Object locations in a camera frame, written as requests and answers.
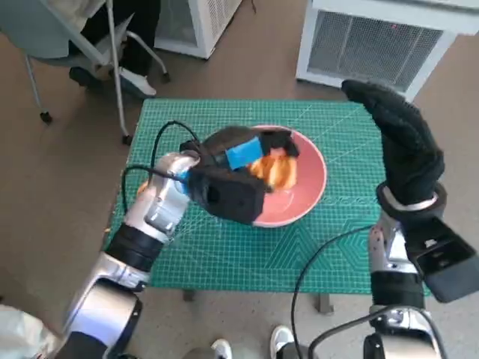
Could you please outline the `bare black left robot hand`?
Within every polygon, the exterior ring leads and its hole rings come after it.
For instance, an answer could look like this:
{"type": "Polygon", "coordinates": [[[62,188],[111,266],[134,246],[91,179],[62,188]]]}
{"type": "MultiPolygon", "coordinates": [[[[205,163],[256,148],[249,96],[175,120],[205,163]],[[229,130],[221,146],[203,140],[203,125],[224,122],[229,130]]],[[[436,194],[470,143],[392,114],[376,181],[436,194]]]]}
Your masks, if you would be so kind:
{"type": "Polygon", "coordinates": [[[280,127],[228,126],[213,133],[202,145],[221,167],[231,170],[244,168],[273,150],[299,156],[292,132],[280,127]]]}

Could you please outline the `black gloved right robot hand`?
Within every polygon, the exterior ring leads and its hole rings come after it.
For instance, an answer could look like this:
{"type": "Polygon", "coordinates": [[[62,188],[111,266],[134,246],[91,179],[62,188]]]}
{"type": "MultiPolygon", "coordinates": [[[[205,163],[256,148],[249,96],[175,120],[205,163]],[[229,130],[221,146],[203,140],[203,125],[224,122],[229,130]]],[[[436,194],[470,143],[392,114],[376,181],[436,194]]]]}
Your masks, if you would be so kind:
{"type": "Polygon", "coordinates": [[[444,154],[420,110],[393,90],[371,82],[345,80],[347,99],[364,106],[382,136],[386,185],[404,206],[433,198],[444,173],[444,154]]]}

